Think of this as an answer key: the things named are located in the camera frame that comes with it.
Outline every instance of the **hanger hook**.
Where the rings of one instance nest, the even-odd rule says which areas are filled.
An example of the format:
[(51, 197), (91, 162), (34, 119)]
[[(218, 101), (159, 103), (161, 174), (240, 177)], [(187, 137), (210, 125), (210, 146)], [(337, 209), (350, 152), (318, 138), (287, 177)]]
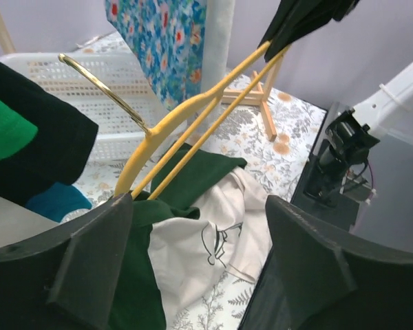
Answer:
[(117, 105), (125, 110), (132, 120), (138, 124), (138, 126), (145, 132), (146, 135), (150, 134), (150, 130), (147, 128), (145, 121), (139, 113), (134, 111), (122, 98), (116, 95), (105, 84), (103, 84), (97, 77), (95, 77), (89, 70), (85, 69), (80, 63), (76, 62), (73, 58), (66, 54), (59, 54), (58, 59), (60, 62), (69, 65), (74, 68), (79, 74), (86, 77), (91, 83), (98, 87), (105, 95), (111, 98)]

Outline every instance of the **table surface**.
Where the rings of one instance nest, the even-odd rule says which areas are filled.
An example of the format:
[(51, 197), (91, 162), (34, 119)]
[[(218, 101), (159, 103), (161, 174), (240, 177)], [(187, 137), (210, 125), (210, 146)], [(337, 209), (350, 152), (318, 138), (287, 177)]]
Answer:
[[(130, 52), (115, 32), (77, 52)], [(230, 87), (243, 89), (250, 83), (240, 76)], [(203, 150), (230, 157), (243, 157), (251, 173), (270, 194), (290, 201), (317, 137), (325, 111), (273, 89), (268, 100), (277, 139), (269, 142), (258, 107), (239, 106), (206, 141)], [(189, 143), (200, 136), (193, 134)], [(90, 162), (76, 187), (97, 206), (112, 196), (126, 160)], [(145, 171), (155, 163), (146, 165)], [(220, 282), (200, 301), (185, 309), (170, 330), (237, 329), (254, 290), (254, 284), (224, 273)]]

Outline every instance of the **laundry basket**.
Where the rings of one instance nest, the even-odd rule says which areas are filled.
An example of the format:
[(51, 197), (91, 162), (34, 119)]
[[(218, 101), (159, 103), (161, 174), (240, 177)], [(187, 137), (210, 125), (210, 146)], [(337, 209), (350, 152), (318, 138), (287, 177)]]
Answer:
[[(148, 127), (154, 127), (168, 113), (133, 54), (69, 55), (138, 112)], [(89, 160), (128, 159), (144, 139), (143, 131), (124, 110), (77, 71), (61, 63), (58, 54), (10, 54), (2, 56), (0, 61), (99, 125)], [(165, 153), (185, 127), (186, 123), (181, 124), (153, 156)]]

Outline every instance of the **yellow hanger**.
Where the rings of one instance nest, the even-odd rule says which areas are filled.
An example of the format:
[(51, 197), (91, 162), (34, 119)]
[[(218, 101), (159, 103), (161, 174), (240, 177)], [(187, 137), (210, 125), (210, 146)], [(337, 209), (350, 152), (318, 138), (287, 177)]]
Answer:
[[(139, 147), (134, 151), (129, 158), (123, 171), (121, 172), (118, 182), (116, 183), (114, 195), (127, 193), (135, 178), (138, 176), (145, 163), (150, 159), (156, 149), (164, 142), (164, 140), (173, 132), (179, 125), (192, 116), (196, 111), (206, 106), (206, 109), (194, 120), (189, 128), (179, 137), (173, 146), (162, 156), (159, 162), (152, 168), (147, 176), (135, 187), (131, 193), (133, 198), (136, 198), (144, 187), (156, 176), (162, 167), (171, 159), (176, 151), (184, 144), (185, 140), (199, 127), (202, 121), (212, 112), (214, 107), (222, 99), (224, 90), (231, 84), (242, 72), (248, 69), (258, 58), (264, 55), (268, 49), (270, 41), (265, 42), (257, 48), (250, 56), (241, 62), (234, 70), (231, 71), (225, 78), (223, 78), (216, 86), (210, 90), (196, 95), (182, 104), (179, 104), (173, 111), (169, 112), (157, 125), (153, 128), (147, 128), (142, 118), (138, 119), (131, 115), (136, 123), (144, 130), (145, 138), (140, 143)], [(284, 55), (289, 46), (285, 47), (275, 57), (273, 57), (263, 70), (251, 81), (249, 86), (241, 92), (241, 94), (229, 105), (224, 113), (213, 123), (213, 125), (206, 131), (202, 137), (191, 147), (187, 154), (179, 161), (173, 170), (165, 177), (160, 185), (151, 193), (149, 199), (155, 199), (170, 181), (179, 173), (183, 166), (193, 157), (194, 153), (204, 144), (209, 136), (219, 127), (219, 125), (228, 117), (228, 115), (239, 105), (244, 97), (257, 85), (257, 83), (264, 77), (264, 75), (274, 66), (274, 64)], [(90, 72), (81, 67), (77, 62), (70, 61), (67, 56), (60, 55), (60, 61), (71, 65), (74, 69), (79, 71), (87, 79), (92, 81), (99, 89), (106, 93), (112, 100), (117, 102), (124, 110), (129, 113), (137, 114), (133, 109), (125, 108), (125, 102), (119, 102), (120, 98), (109, 90), (107, 86), (101, 83)]]

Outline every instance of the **floral fabric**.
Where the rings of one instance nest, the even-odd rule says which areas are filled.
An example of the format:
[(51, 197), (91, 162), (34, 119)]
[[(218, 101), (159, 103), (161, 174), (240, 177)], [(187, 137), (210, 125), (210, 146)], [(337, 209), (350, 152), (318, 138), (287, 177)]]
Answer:
[(207, 0), (106, 0), (105, 8), (169, 111), (200, 93)]

